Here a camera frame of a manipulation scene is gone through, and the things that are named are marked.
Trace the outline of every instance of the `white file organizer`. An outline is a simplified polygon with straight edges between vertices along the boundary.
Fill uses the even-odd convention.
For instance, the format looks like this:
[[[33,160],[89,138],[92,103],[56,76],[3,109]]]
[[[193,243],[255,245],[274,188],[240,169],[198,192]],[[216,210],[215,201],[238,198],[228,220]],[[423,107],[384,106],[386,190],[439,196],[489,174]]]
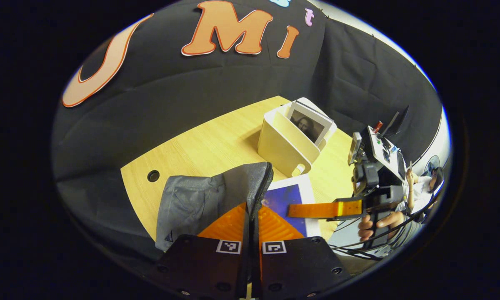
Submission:
[[[306,98],[297,101],[326,115]],[[311,165],[337,130],[337,125],[333,123],[324,139],[316,146],[286,117],[291,104],[292,102],[282,105],[265,114],[257,143],[258,154],[287,177],[311,171]]]

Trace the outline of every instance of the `mona lisa picture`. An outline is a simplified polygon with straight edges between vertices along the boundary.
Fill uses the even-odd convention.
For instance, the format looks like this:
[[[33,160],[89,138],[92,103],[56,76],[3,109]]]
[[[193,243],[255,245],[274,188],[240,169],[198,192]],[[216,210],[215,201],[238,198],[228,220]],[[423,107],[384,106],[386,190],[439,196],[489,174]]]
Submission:
[[[333,124],[329,118],[296,101],[292,103],[287,118],[317,146]]]

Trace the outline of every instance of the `white shirt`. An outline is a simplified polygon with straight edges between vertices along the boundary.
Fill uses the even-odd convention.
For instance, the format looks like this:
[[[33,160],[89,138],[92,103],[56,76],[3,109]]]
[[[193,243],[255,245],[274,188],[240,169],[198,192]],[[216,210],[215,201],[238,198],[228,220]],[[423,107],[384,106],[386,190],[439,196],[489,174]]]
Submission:
[[[420,176],[418,177],[418,183],[413,185],[413,199],[415,200],[415,207],[411,210],[411,213],[416,213],[417,211],[423,209],[431,200],[431,195],[428,191],[430,190],[431,177]],[[408,183],[404,184],[404,196],[408,198],[410,195],[410,186]],[[396,211],[405,210],[408,207],[408,201],[404,200],[396,207]]]

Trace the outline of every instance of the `orange letter m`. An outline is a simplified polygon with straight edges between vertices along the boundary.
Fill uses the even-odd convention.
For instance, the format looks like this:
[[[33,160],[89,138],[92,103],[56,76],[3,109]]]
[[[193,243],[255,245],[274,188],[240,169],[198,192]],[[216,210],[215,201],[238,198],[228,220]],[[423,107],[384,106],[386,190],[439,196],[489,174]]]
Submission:
[[[238,21],[235,7],[231,2],[206,1],[198,4],[202,15],[196,25],[191,42],[182,48],[185,56],[212,53],[216,45],[211,42],[213,32],[217,32],[222,51],[228,51],[242,35],[242,41],[235,51],[257,55],[261,53],[261,38],[267,24],[273,20],[269,13],[254,10]]]

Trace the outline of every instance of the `gray pouch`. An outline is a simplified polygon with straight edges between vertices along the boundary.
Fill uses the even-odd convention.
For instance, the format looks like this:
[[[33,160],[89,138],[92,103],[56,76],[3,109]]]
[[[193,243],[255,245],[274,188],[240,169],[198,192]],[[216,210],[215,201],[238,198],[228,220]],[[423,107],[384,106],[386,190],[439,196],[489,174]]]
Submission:
[[[157,215],[155,247],[166,251],[179,235],[198,235],[245,201],[252,220],[272,180],[269,162],[240,165],[213,177],[170,176]]]

